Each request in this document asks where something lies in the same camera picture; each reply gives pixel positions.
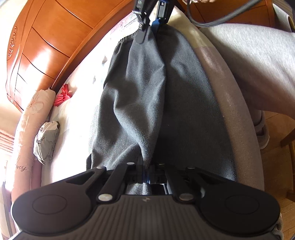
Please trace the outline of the person grey slipper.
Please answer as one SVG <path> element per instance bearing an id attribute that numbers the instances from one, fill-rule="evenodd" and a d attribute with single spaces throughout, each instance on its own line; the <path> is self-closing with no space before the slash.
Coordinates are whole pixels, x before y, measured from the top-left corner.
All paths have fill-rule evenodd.
<path id="1" fill-rule="evenodd" d="M 259 116 L 253 120 L 256 137 L 258 139 L 259 149 L 262 150 L 267 147 L 270 141 L 268 126 L 266 125 L 265 113 L 259 111 Z"/>

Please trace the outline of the person grey trouser legs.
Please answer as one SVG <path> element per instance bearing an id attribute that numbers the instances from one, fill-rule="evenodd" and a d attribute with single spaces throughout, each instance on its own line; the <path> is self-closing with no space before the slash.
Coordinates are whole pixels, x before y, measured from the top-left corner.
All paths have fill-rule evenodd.
<path id="1" fill-rule="evenodd" d="M 242 116 L 250 121 L 253 109 L 294 118 L 294 33 L 237 23 L 200 32 L 233 74 Z"/>

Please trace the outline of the folded floral pink quilt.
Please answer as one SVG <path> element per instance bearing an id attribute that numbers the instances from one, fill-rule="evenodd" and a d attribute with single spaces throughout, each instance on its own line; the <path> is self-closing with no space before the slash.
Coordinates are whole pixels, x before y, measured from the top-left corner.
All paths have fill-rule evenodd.
<path id="1" fill-rule="evenodd" d="M 11 192 L 12 202 L 23 193 L 41 186 L 42 165 L 33 153 L 34 138 L 46 122 L 54 100 L 54 91 L 37 91 L 20 117 L 6 177 L 6 188 Z"/>

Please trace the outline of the wooden orange headboard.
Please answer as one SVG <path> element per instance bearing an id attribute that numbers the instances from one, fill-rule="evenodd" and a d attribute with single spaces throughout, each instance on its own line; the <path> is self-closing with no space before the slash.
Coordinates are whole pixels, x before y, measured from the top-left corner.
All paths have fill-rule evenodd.
<path id="1" fill-rule="evenodd" d="M 6 92 L 23 111 L 38 90 L 58 92 L 100 40 L 133 9 L 133 1 L 27 1 L 6 53 Z"/>

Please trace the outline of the red folding fan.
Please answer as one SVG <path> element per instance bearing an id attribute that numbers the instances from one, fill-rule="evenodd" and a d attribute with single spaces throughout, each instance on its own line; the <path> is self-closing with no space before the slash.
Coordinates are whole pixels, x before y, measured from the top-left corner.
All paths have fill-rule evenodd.
<path id="1" fill-rule="evenodd" d="M 72 93 L 70 92 L 69 86 L 66 83 L 62 86 L 61 92 L 56 96 L 53 106 L 58 107 L 65 101 L 69 100 L 71 97 L 72 97 Z"/>

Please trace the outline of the bundled grey white cloth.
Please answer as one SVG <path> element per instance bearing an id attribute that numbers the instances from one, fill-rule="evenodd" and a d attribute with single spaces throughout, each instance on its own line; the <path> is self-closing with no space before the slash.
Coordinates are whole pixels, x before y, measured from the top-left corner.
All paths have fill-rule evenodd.
<path id="1" fill-rule="evenodd" d="M 58 121 L 49 121 L 40 127 L 35 136 L 33 153 L 42 165 L 52 160 L 59 132 L 60 123 Z"/>

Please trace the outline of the striped pastel bed sheet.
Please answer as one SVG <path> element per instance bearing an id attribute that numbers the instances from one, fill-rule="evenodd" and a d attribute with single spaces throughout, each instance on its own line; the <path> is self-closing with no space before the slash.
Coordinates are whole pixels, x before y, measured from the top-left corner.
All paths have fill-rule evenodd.
<path id="1" fill-rule="evenodd" d="M 51 110 L 60 135 L 41 184 L 142 160 L 264 189 L 250 113 L 216 48 L 177 8 L 143 44 L 137 27 L 128 15 L 67 79 L 73 96 Z"/>

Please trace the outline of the dark grey trousers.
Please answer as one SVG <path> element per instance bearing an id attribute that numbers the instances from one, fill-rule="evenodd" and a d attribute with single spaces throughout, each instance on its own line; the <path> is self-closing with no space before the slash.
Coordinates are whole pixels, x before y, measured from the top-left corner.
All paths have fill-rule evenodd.
<path id="1" fill-rule="evenodd" d="M 100 98 L 97 132 L 86 167 L 127 162 L 196 166 L 235 181 L 225 120 L 209 79 L 187 39 L 164 25 L 114 50 Z"/>

